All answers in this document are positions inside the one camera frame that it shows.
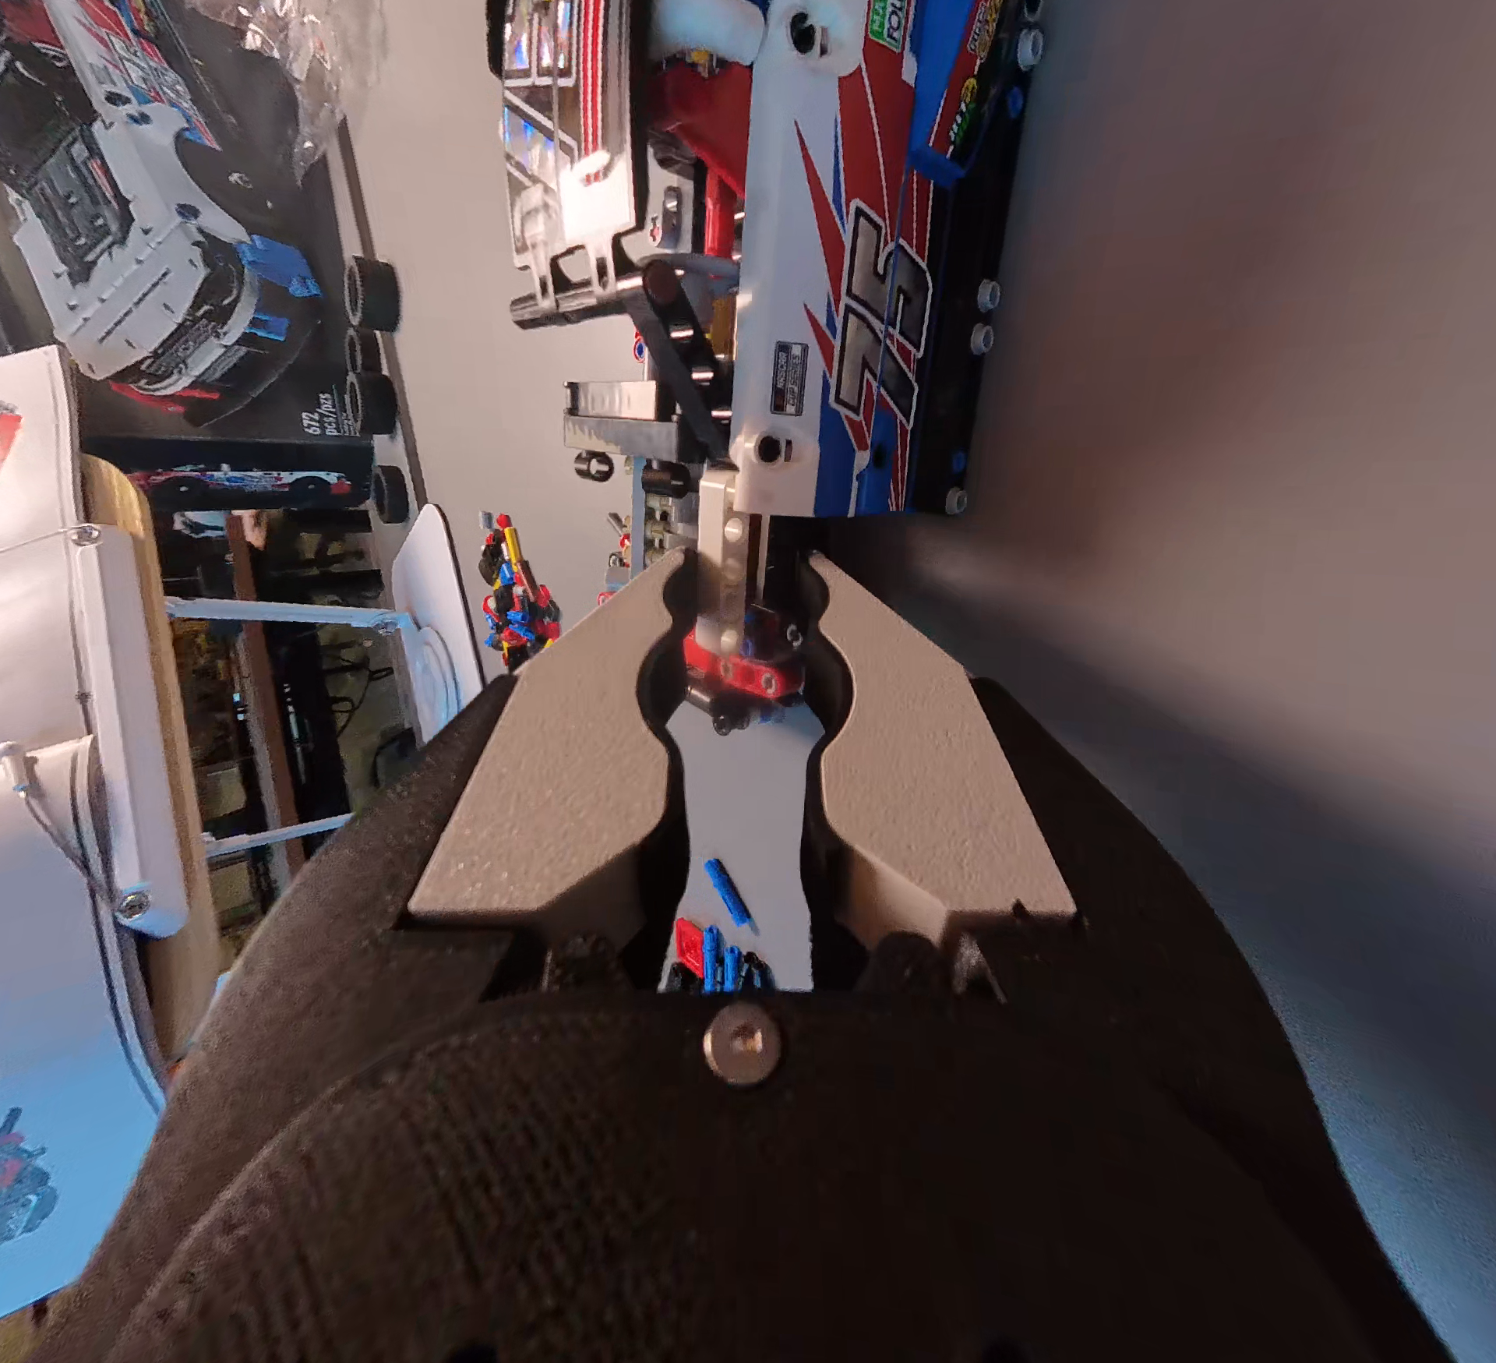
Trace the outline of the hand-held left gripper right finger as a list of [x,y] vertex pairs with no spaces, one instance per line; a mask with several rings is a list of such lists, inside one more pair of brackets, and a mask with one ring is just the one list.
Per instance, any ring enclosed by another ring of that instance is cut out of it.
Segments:
[[846,992],[891,938],[960,987],[1005,938],[1062,938],[1075,899],[965,667],[833,560],[806,560],[811,984]]

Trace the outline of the pile of blue lego pieces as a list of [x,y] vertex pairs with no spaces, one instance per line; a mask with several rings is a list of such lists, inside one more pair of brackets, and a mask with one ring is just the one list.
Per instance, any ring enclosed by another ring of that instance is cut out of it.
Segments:
[[704,917],[681,909],[670,936],[660,992],[740,995],[775,992],[775,977],[758,951],[758,923],[736,881],[717,856],[702,863],[712,904]]

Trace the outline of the lego race car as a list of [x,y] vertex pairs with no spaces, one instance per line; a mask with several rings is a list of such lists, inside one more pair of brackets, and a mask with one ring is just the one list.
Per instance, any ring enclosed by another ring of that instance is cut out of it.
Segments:
[[805,695],[811,522],[958,516],[1044,0],[487,0],[513,263],[542,330],[626,318],[570,382],[580,478],[630,463],[613,565],[696,550],[686,700]]

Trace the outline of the black lego box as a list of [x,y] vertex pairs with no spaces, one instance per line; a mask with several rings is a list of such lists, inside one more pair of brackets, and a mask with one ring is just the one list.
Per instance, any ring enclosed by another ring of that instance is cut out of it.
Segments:
[[173,512],[370,506],[324,170],[283,72],[189,0],[3,0],[3,340],[42,312],[83,452]]

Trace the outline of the lego instruction booklet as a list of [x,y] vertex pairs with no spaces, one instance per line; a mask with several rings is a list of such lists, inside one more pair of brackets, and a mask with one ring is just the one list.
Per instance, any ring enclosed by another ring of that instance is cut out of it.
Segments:
[[3,357],[3,1315],[71,1284],[115,1217],[164,1104],[137,946],[182,922],[148,866],[161,788],[130,798],[151,698],[124,532],[85,511],[70,372]]

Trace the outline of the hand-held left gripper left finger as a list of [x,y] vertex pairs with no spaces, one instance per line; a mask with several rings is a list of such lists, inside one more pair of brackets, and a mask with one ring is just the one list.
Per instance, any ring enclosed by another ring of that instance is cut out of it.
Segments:
[[673,550],[510,682],[409,897],[422,928],[601,938],[660,979],[689,868],[683,702],[689,552]]

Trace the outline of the pile of mixed lego pieces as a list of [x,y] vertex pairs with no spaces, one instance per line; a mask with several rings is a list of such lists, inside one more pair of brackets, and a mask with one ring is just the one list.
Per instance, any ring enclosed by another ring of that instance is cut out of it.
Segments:
[[526,662],[562,635],[562,617],[549,587],[539,582],[520,548],[507,514],[482,512],[479,574],[487,586],[481,612],[487,627],[484,644],[500,656],[513,677]]

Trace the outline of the white book stand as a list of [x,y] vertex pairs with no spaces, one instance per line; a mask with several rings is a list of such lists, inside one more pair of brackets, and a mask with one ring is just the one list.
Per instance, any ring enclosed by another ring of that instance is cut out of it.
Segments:
[[391,607],[295,605],[166,596],[148,507],[112,465],[83,455],[68,527],[81,576],[89,731],[109,827],[115,918],[143,943],[148,1031],[166,1065],[187,1052],[220,966],[210,850],[169,622],[347,625],[401,643],[417,737],[428,742],[484,685],[450,530],[440,507],[415,519],[391,568]]

